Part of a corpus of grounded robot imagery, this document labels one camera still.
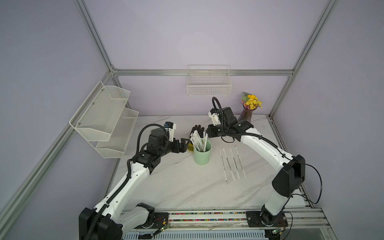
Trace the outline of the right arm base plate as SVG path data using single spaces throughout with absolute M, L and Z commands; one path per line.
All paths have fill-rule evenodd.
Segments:
M 263 211 L 247 211 L 246 220 L 250 228 L 287 227 L 288 222 L 283 212 L 276 216 Z

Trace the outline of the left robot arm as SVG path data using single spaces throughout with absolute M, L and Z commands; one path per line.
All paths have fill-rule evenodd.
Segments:
M 155 209 L 152 206 L 139 203 L 126 214 L 123 210 L 135 190 L 160 164 L 161 158 L 169 153 L 185 153 L 190 141 L 174 138 L 177 125 L 172 122 L 149 124 L 139 134 L 142 135 L 150 127 L 154 130 L 147 143 L 141 145 L 141 137 L 138 137 L 136 153 L 127 160 L 126 175 L 93 209 L 85 208 L 80 213 L 81 240 L 120 240 L 136 227 L 148 228 L 153 224 Z

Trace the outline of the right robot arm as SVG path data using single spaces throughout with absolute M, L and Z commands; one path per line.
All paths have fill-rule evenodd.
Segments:
M 212 124 L 208 126 L 209 138 L 232 138 L 245 144 L 263 157 L 276 171 L 272 181 L 273 191 L 262 206 L 261 223 L 271 227 L 281 220 L 289 200 L 296 195 L 295 190 L 306 179 L 309 166 L 301 155 L 293 156 L 264 137 L 250 122 L 239 121 L 229 107 L 223 108 L 216 97 L 212 98 L 213 108 L 209 111 Z

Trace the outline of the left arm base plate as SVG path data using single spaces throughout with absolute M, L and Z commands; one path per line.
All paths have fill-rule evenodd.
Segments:
M 159 229 L 169 222 L 169 215 L 166 212 L 154 212 L 143 225 L 137 226 L 135 229 Z

